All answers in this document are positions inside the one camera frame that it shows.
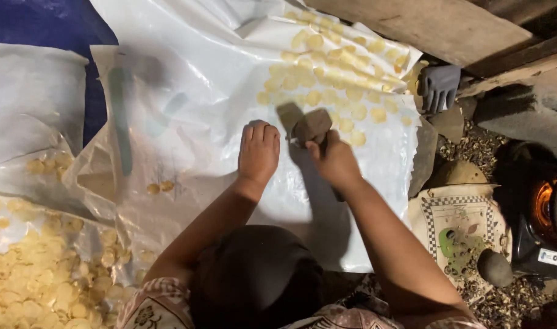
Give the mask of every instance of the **blue tarp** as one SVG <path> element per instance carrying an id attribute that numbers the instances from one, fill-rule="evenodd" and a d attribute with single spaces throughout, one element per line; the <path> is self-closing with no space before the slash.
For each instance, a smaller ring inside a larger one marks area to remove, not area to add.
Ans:
<path id="1" fill-rule="evenodd" d="M 72 50 L 90 60 L 85 68 L 84 145 L 106 123 L 106 102 L 91 44 L 118 44 L 88 0 L 0 0 L 0 43 Z"/>

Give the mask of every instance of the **gray glove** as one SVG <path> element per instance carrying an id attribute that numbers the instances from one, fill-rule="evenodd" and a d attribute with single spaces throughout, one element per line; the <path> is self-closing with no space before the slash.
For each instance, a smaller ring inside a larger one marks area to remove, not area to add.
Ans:
<path id="1" fill-rule="evenodd" d="M 457 65 L 426 67 L 421 71 L 419 94 L 423 96 L 423 110 L 431 114 L 450 108 L 458 91 L 461 69 Z"/>

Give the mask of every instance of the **label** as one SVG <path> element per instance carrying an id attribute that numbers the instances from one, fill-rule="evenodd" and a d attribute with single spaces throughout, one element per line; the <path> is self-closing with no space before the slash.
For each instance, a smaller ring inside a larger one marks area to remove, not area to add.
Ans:
<path id="1" fill-rule="evenodd" d="M 557 266 L 557 251 L 541 248 L 538 254 L 538 261 Z"/>

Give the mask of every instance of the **patterned shirt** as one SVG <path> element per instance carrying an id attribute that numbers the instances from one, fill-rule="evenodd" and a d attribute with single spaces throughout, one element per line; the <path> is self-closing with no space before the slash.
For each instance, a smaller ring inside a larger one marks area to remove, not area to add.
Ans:
<path id="1" fill-rule="evenodd" d="M 116 329 L 194 329 L 189 312 L 189 290 L 175 278 L 159 278 L 144 284 L 124 306 Z M 362 308 L 347 308 L 330 304 L 317 311 L 312 317 L 304 318 L 282 329 L 297 328 L 357 328 L 397 329 L 402 325 L 385 315 L 384 308 L 364 305 Z M 465 317 L 450 317 L 431 323 L 427 328 L 484 329 L 476 320 Z"/>

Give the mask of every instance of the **wooden plank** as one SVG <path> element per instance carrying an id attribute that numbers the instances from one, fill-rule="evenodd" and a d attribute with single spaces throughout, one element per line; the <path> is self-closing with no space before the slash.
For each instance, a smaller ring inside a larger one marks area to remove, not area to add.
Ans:
<path id="1" fill-rule="evenodd" d="M 510 55 L 484 60 L 471 67 L 481 77 L 493 77 L 554 54 L 557 54 L 557 36 Z"/>
<path id="2" fill-rule="evenodd" d="M 517 69 L 485 79 L 458 92 L 458 97 L 473 96 L 492 90 L 496 87 L 508 86 L 530 77 L 536 77 L 544 72 L 557 69 L 557 54 L 525 64 Z"/>
<path id="3" fill-rule="evenodd" d="M 319 11 L 367 27 L 461 67 L 537 41 L 520 26 L 466 0 L 306 0 Z"/>

